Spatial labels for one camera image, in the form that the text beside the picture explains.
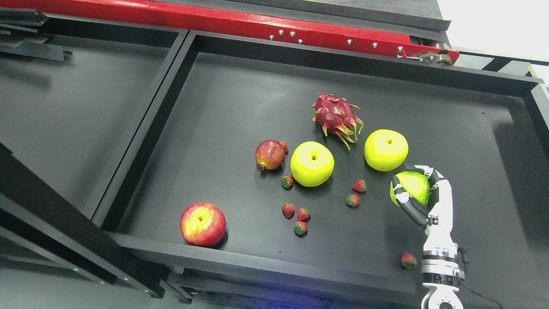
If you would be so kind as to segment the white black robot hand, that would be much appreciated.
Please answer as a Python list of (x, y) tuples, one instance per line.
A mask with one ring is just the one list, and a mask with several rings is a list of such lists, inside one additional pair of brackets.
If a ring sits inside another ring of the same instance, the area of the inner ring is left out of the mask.
[(423, 227), (427, 237), (449, 236), (453, 229), (452, 186), (449, 180), (431, 166), (406, 166), (406, 170), (421, 173), (427, 178), (430, 185), (428, 200), (430, 210), (426, 213), (419, 200), (413, 197), (394, 175), (391, 178), (391, 185), (397, 205), (417, 225)]

